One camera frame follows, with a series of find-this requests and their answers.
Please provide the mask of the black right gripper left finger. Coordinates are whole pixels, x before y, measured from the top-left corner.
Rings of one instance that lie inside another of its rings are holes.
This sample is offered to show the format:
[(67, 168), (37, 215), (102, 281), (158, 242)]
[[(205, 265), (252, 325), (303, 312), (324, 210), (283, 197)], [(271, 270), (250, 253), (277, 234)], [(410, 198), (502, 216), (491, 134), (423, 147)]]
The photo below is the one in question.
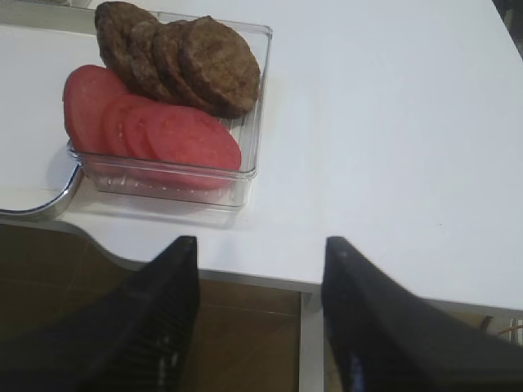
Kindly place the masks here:
[(199, 312), (198, 245), (177, 238), (80, 310), (1, 343), (3, 391), (177, 391)]

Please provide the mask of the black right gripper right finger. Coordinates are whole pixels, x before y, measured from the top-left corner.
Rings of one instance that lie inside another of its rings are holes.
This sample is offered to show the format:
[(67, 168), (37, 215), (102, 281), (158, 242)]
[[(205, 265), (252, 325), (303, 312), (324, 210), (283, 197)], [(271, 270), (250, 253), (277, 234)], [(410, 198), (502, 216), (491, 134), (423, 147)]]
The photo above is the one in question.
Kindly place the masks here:
[(326, 240), (321, 303), (345, 391), (520, 391), (522, 348), (404, 289), (343, 237)]

